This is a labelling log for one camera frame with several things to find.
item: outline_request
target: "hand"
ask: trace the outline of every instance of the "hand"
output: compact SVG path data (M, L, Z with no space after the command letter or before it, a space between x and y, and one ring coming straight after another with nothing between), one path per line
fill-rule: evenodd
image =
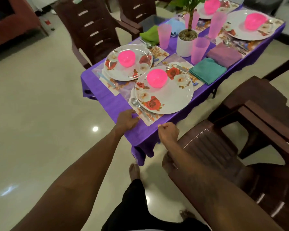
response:
M116 133L123 136L126 131L131 130L137 125L140 117L133 118L131 116L132 113L136 113L136 111L129 109L119 113L117 124L114 128Z
M158 125L158 136L165 146L169 143L176 143L178 141L179 132L179 129L172 122Z

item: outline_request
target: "brown sofa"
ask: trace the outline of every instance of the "brown sofa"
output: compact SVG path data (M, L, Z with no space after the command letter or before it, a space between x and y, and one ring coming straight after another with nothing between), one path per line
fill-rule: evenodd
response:
M26 0L0 0L0 11L8 15L0 21L0 45L41 27L39 18Z

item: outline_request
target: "potted plant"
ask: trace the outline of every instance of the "potted plant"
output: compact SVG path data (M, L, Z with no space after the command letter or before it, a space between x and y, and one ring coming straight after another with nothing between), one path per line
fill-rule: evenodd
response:
M177 54L182 57L189 57L192 54L193 41L198 37L197 32L192 29L194 9L199 3L204 2L205 0L173 0L170 3L189 13L188 29L178 34Z

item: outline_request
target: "white flower pot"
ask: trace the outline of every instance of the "white flower pot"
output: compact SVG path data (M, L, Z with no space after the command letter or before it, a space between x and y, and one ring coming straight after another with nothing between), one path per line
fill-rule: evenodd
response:
M192 55L193 42L195 40L196 38L191 41L184 41L184 40L181 40L178 35L177 54L181 57L189 57L190 55Z

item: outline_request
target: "bare foot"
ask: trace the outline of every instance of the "bare foot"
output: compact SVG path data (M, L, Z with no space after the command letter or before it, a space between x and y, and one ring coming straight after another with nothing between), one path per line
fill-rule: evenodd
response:
M185 210L180 210L180 215L182 217L183 220L186 220L187 218L194 218L196 219L196 216L191 213L190 211L188 211L187 209Z
M131 164L129 166L128 171L131 181L134 181L135 179L140 179L140 168L138 164L136 163Z

